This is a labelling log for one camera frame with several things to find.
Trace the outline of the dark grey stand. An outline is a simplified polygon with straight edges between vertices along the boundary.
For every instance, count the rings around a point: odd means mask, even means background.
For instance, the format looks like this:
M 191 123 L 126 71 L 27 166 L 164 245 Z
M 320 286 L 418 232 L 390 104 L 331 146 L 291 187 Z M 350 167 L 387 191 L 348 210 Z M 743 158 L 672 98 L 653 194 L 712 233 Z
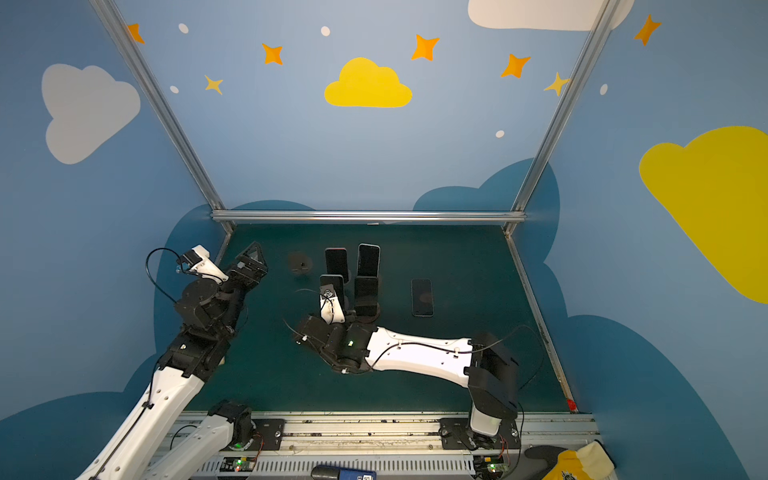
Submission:
M 295 276 L 309 275 L 314 266 L 312 258 L 303 251 L 289 252 L 287 262 L 289 270 Z

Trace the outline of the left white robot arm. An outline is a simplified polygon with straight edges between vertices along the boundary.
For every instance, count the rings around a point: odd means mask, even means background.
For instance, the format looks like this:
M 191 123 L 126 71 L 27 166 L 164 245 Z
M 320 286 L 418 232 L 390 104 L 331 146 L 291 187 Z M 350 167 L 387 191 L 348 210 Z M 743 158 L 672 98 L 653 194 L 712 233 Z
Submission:
M 83 479 L 188 479 L 215 452 L 246 441 L 251 427 L 245 406 L 221 403 L 192 439 L 163 460 L 150 461 L 179 415 L 210 380 L 237 335 L 246 295 L 268 272 L 262 248 L 251 243 L 226 268 L 201 245 L 178 257 L 193 280 L 174 304 L 179 334 L 160 356 L 147 389 Z

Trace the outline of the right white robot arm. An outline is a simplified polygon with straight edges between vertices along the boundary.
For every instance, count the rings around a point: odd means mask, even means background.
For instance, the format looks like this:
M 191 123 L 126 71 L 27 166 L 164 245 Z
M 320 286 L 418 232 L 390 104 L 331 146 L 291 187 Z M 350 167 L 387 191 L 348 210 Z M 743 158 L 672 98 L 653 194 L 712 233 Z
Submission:
M 469 430 L 474 434 L 494 437 L 504 422 L 518 417 L 519 364 L 503 341 L 488 332 L 471 338 L 427 338 L 309 316 L 292 333 L 297 344 L 307 346 L 342 375 L 403 371 L 467 389 Z

